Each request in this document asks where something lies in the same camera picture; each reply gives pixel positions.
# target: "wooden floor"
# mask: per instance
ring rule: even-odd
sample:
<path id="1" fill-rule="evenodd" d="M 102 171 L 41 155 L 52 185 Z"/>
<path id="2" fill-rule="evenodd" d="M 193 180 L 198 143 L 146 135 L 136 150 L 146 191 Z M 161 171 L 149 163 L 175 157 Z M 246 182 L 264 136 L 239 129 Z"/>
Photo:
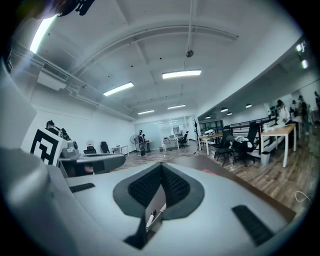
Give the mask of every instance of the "wooden floor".
<path id="1" fill-rule="evenodd" d="M 229 172 L 237 175 L 244 181 L 255 186 L 257 189 L 276 199 L 283 205 L 292 209 L 300 216 L 308 209 L 310 202 L 306 199 L 298 202 L 295 199 L 295 192 L 301 191 L 306 195 L 314 195 L 320 170 L 320 128 L 314 128 L 309 136 L 301 136 L 298 140 L 296 152 L 289 149 L 288 161 L 286 168 L 283 168 L 284 144 L 278 149 L 272 151 L 270 162 L 267 166 L 262 166 L 260 159 L 255 163 L 247 161 L 247 167 L 244 162 L 239 161 L 233 164 L 233 159 L 227 160 L 224 164 Z M 143 165 L 149 162 L 166 162 L 175 158 L 193 157 L 195 155 L 207 155 L 207 150 L 197 150 L 197 143 L 190 141 L 190 145 L 185 148 L 175 149 L 167 152 L 153 150 L 146 153 L 146 156 L 140 156 L 138 153 L 131 153 L 126 157 L 124 165 L 115 171 L 124 170 L 130 167 Z M 210 155 L 207 156 L 216 163 L 222 165 L 223 159 L 216 161 L 214 159 L 214 148 L 210 147 Z M 303 199 L 302 194 L 298 194 L 299 200 Z"/>

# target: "air conditioner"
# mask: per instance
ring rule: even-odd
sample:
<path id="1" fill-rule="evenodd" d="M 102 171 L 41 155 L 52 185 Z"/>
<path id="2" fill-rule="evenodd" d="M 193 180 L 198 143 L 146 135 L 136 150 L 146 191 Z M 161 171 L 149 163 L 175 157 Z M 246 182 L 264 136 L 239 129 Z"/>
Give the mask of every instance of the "air conditioner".
<path id="1" fill-rule="evenodd" d="M 59 91 L 66 87 L 66 81 L 69 76 L 62 71 L 60 71 L 55 66 L 45 62 L 40 74 L 38 76 L 37 82 L 53 90 Z"/>
<path id="2" fill-rule="evenodd" d="M 59 81 L 58 79 L 53 78 L 52 76 L 46 74 L 43 71 L 40 71 L 37 82 L 46 87 L 59 91 L 66 87 L 64 82 Z"/>

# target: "black mesh panel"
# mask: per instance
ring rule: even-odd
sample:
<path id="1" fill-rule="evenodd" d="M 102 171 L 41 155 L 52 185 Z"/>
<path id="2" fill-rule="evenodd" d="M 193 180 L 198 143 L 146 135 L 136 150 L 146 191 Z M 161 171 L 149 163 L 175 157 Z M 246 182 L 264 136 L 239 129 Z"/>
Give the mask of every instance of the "black mesh panel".
<path id="1" fill-rule="evenodd" d="M 167 208 L 180 202 L 190 192 L 190 184 L 165 167 L 162 167 L 161 184 Z"/>
<path id="2" fill-rule="evenodd" d="M 145 208 L 150 204 L 160 186 L 160 170 L 161 167 L 158 166 L 129 185 L 129 194 Z"/>

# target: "white trash can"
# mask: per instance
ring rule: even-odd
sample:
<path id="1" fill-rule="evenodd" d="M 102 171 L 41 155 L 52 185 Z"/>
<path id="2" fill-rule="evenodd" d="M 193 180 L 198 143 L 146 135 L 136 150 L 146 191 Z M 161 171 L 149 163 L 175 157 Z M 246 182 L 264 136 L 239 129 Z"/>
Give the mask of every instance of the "white trash can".
<path id="1" fill-rule="evenodd" d="M 261 163 L 263 166 L 266 166 L 270 160 L 270 152 L 264 151 L 261 153 Z"/>

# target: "ceiling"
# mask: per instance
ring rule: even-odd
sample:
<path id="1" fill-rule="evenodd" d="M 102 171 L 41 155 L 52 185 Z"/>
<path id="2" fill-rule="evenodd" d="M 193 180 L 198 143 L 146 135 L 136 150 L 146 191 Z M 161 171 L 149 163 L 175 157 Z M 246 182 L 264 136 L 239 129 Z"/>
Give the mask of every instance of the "ceiling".
<path id="1" fill-rule="evenodd" d="M 305 51 L 298 52 L 296 46 L 305 41 Z M 307 60 L 308 68 L 303 69 L 302 60 Z M 302 36 L 279 60 L 266 70 L 260 77 L 243 86 L 211 110 L 198 117 L 199 121 L 210 121 L 227 116 L 228 112 L 236 115 L 246 110 L 247 104 L 256 106 L 274 101 L 286 94 L 295 91 L 292 80 L 297 79 L 309 70 L 317 69 L 316 57 L 313 54 L 310 42 Z M 221 112 L 221 108 L 227 108 L 227 112 Z"/>
<path id="2" fill-rule="evenodd" d="M 122 105 L 134 118 L 177 105 L 196 109 L 206 89 L 220 89 L 237 70 L 274 15 L 254 0 L 95 0 L 85 16 L 56 18 L 37 55 L 101 95 L 132 82 L 134 87 L 97 101 Z M 39 25 L 29 20 L 15 40 L 29 49 Z M 191 58 L 187 50 L 194 51 Z M 162 79 L 162 73 L 191 69 L 202 73 Z"/>

